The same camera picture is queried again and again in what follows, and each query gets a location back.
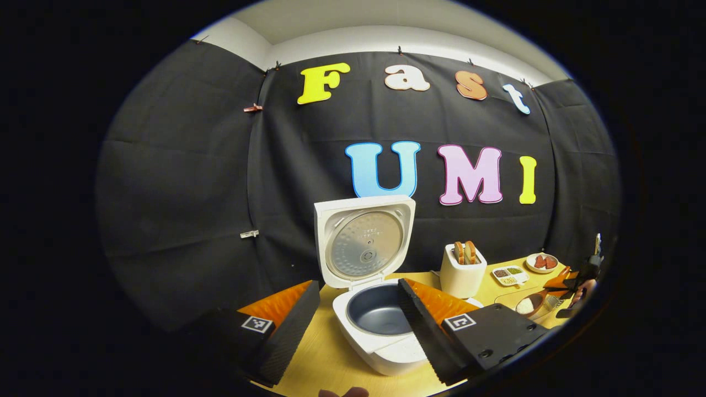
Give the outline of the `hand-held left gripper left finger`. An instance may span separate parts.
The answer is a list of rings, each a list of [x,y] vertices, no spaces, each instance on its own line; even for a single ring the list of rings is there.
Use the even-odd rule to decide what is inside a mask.
[[[181,335],[218,368],[265,387],[282,379],[320,302],[318,281],[305,281],[245,307],[222,307]]]

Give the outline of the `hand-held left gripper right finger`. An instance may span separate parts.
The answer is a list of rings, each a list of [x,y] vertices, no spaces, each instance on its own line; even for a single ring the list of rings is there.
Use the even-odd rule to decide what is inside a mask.
[[[501,368],[549,329],[503,304],[479,308],[406,277],[399,306],[439,381],[452,386]]]

